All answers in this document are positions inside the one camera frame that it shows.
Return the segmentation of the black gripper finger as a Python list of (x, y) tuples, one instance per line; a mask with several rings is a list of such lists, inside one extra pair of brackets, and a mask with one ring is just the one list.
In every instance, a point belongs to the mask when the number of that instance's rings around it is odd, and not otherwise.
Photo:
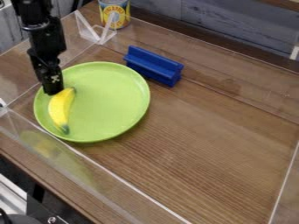
[(47, 95), (56, 95), (64, 88), (62, 69), (42, 67), (39, 69), (39, 81), (42, 82), (43, 91)]

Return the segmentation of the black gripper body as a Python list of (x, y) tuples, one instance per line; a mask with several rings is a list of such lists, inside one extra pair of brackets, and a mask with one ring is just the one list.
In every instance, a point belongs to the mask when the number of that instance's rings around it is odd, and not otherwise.
[(59, 55), (67, 50), (62, 21), (58, 17), (47, 17), (44, 20), (23, 20), (23, 29), (28, 32), (31, 48), (27, 51), (32, 67), (59, 71)]

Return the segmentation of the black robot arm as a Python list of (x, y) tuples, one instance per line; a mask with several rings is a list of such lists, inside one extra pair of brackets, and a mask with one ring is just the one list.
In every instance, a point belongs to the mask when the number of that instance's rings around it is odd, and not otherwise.
[(51, 0), (11, 0), (15, 14), (28, 32), (32, 68), (47, 95), (63, 89), (59, 55), (67, 50), (62, 21), (51, 14)]

